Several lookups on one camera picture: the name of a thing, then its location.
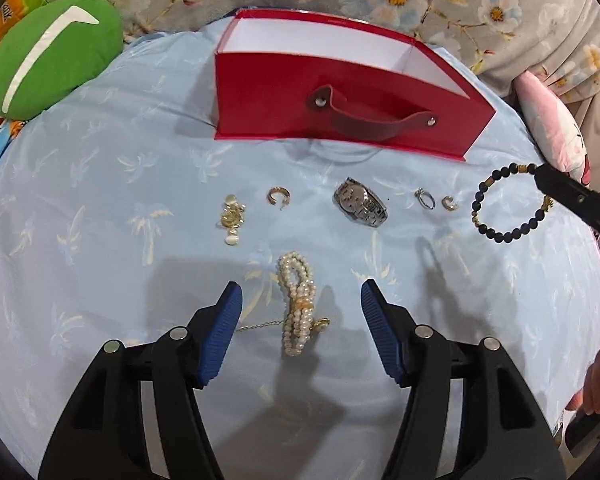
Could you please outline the green plush pillow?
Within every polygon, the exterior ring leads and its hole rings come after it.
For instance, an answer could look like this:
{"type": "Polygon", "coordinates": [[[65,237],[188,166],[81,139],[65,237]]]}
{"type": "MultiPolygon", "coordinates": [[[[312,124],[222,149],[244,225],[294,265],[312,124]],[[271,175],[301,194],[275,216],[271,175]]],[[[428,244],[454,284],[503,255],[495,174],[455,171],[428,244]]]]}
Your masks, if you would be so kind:
{"type": "Polygon", "coordinates": [[[122,49],[122,19],[107,0],[35,9],[0,41],[0,115],[38,116],[96,78],[122,49]]]}

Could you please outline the silver wrist watch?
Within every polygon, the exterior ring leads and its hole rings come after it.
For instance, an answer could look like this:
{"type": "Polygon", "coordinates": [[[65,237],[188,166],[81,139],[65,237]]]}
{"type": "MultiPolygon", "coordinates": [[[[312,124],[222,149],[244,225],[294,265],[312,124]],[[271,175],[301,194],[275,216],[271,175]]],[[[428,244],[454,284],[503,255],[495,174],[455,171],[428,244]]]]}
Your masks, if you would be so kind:
{"type": "Polygon", "coordinates": [[[347,178],[336,188],[334,200],[349,218],[371,228],[379,228],[388,219],[388,209],[380,198],[352,178],[347,178]]]}

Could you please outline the small gold hoop earring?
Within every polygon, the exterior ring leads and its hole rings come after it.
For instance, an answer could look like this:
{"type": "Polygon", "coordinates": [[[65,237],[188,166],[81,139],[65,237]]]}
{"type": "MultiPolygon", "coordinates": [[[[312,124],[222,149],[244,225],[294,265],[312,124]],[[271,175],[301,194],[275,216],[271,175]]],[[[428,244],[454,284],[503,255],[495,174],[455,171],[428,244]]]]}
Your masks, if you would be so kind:
{"type": "Polygon", "coordinates": [[[458,208],[457,203],[455,203],[455,200],[452,196],[444,196],[441,203],[443,208],[447,211],[456,211],[458,208]]]}

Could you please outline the gold pearl drop earring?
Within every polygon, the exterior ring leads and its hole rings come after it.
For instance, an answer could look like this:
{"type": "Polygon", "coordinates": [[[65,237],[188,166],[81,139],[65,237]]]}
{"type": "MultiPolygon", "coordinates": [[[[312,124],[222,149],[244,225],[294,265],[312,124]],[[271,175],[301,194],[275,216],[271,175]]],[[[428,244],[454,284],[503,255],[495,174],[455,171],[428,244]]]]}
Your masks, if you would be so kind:
{"type": "Polygon", "coordinates": [[[220,225],[226,229],[224,243],[228,246],[239,244],[239,229],[244,223],[245,211],[246,206],[239,203],[234,194],[225,197],[220,225]]]}

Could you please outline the red open box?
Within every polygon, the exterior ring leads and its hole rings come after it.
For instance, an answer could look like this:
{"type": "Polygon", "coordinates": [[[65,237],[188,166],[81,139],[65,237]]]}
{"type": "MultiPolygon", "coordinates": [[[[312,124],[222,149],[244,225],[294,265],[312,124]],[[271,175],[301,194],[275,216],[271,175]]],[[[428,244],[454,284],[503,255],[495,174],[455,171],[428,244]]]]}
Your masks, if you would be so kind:
{"type": "Polygon", "coordinates": [[[464,159],[495,110],[426,44],[394,30],[323,13],[239,11],[214,59],[220,139],[356,142],[464,159]],[[430,110],[437,125],[385,141],[335,131],[306,98],[330,84],[360,112],[398,118],[430,110]]]}

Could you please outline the pink white pillow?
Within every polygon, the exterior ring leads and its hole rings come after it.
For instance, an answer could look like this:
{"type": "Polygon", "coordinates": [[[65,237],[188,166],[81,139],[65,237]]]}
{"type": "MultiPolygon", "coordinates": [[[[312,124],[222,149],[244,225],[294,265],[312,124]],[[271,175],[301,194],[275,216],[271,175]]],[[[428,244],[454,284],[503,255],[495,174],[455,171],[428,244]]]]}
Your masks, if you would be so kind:
{"type": "Polygon", "coordinates": [[[530,72],[514,80],[514,89],[524,121],[550,166],[589,186],[588,151],[580,128],[565,104],[530,72]]]}

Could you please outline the light blue palm cloth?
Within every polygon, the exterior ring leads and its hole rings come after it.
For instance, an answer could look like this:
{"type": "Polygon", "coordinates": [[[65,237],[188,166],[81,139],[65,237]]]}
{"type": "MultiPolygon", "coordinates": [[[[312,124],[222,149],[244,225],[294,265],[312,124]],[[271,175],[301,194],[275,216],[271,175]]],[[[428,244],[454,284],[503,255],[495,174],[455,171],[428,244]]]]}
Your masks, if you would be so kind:
{"type": "Polygon", "coordinates": [[[509,244],[470,206],[493,170],[540,158],[517,113],[495,114],[464,162],[317,141],[225,142],[212,128],[225,23],[143,40],[29,122],[0,159],[0,437],[40,466],[72,390],[109,339],[156,340],[244,294],[242,328],[199,393],[229,479],[376,479],[407,399],[360,305],[388,301],[445,337],[498,338],[556,424],[600,348],[600,251],[554,207],[509,244]],[[379,228],[336,205],[352,178],[379,228]],[[279,209],[274,186],[291,194],[279,209]],[[246,206],[224,243],[224,200],[246,206]],[[452,196],[456,211],[442,198],[452,196]]]}

